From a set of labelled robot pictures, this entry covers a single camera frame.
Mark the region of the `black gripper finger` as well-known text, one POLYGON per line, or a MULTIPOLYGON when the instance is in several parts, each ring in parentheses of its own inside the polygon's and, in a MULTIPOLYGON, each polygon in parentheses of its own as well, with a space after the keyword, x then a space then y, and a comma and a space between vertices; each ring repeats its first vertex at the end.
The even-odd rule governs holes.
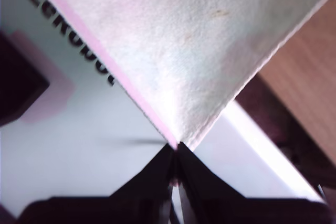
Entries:
POLYGON ((171 211, 171 165, 174 150, 162 149, 111 196, 113 223, 168 223, 171 211))
POLYGON ((185 223, 234 223, 231 204, 244 196, 215 175, 184 143, 179 144, 179 180, 185 223))

